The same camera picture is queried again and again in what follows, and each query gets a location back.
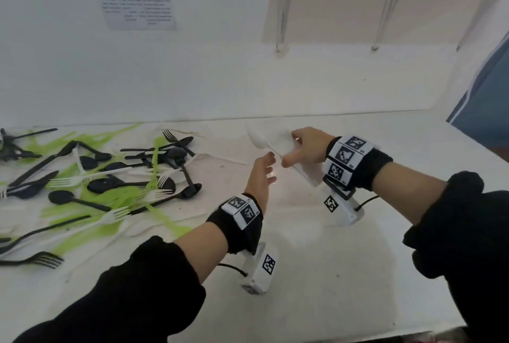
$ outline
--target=right hand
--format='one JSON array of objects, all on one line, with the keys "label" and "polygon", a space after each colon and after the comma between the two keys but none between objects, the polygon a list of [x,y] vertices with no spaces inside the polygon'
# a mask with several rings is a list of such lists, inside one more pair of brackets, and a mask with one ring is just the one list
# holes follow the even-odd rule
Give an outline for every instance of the right hand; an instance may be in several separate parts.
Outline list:
[{"label": "right hand", "polygon": [[333,135],[314,127],[304,127],[292,131],[292,137],[299,142],[302,147],[296,149],[283,157],[281,165],[290,167],[296,163],[319,163],[324,162],[327,156],[327,146],[335,138]]}]

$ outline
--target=hand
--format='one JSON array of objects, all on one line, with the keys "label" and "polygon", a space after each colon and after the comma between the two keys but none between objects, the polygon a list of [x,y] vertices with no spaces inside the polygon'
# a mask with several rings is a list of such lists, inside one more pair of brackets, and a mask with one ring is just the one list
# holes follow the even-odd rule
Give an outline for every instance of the hand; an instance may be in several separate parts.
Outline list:
[{"label": "hand", "polygon": [[319,163],[324,162],[327,154],[327,146],[335,138],[333,135],[314,127],[304,127],[292,131],[292,137],[299,142],[302,147],[296,149],[283,157],[281,165],[290,167],[296,163]]},{"label": "hand", "polygon": [[262,213],[265,213],[265,210],[267,209],[267,201],[269,201],[269,185],[276,180],[276,177],[267,178],[267,174],[272,173],[271,165],[274,165],[275,162],[276,159],[272,152],[265,154],[263,157],[257,158],[254,162],[251,175],[249,176],[249,180],[247,180],[247,186],[244,191],[256,198]]}]

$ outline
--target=black plastic fork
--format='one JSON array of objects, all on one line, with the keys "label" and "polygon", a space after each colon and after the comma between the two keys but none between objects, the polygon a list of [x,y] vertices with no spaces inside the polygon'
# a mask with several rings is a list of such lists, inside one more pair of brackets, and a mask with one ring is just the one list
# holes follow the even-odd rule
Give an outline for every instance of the black plastic fork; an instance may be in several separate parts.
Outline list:
[{"label": "black plastic fork", "polygon": [[30,256],[25,260],[0,260],[0,267],[17,267],[18,265],[25,264],[37,264],[42,265],[44,267],[48,267],[51,269],[55,269],[60,267],[60,265],[64,262],[64,259],[60,256],[54,255],[51,252],[37,252],[35,255]]}]

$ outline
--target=table surface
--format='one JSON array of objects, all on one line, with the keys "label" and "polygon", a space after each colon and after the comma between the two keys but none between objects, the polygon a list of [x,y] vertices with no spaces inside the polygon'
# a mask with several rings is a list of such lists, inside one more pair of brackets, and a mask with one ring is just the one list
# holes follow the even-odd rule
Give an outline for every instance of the table surface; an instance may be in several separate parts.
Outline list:
[{"label": "table surface", "polygon": [[[237,137],[238,143],[247,143],[247,121],[143,124],[124,134],[124,144],[141,142],[143,133],[161,125],[182,131],[198,128],[214,138]],[[291,128],[314,126],[338,135],[361,135],[397,162],[438,178],[470,170],[483,177],[485,191],[509,188],[509,164],[429,112],[294,117],[287,121]],[[119,126],[61,130],[91,133],[113,127]],[[237,152],[251,163],[261,151],[247,144]],[[200,175],[205,181],[195,179],[204,184],[203,197],[208,193],[211,199],[208,210],[213,202],[218,204],[245,183],[249,166],[242,167],[232,169],[231,181],[222,177],[221,183],[213,184],[205,174]],[[389,205],[374,200],[366,205],[366,216],[360,222],[340,228],[330,216],[316,210],[311,188],[295,170],[276,167],[275,173],[278,182],[271,187],[261,237],[261,241],[274,243],[280,255],[269,292],[251,296],[240,288],[234,271],[218,267],[204,284],[207,299],[200,314],[171,342],[356,341],[463,323],[445,280],[426,279],[414,268],[412,250],[402,244],[410,224]],[[359,191],[355,198],[361,202],[372,194]],[[195,206],[186,208],[197,210]],[[182,223],[197,225],[205,218]],[[120,237],[66,275],[35,266],[2,269],[0,342],[12,341],[24,329],[57,315],[85,295],[102,271],[124,262],[137,245],[154,234],[166,241],[174,238],[163,226],[137,237]],[[243,257],[227,256],[225,262],[240,265]]]}]

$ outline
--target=black sweatshirt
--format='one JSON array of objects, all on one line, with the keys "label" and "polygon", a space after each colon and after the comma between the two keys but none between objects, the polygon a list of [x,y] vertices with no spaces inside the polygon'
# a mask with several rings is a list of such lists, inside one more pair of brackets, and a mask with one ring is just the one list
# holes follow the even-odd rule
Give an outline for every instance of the black sweatshirt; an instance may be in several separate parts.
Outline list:
[{"label": "black sweatshirt", "polygon": [[[420,273],[445,276],[472,337],[494,343],[509,340],[509,192],[482,194],[483,187],[475,173],[454,175],[403,242],[415,249]],[[15,343],[166,343],[193,322],[205,296],[182,250],[154,236],[104,272],[88,295]]]}]

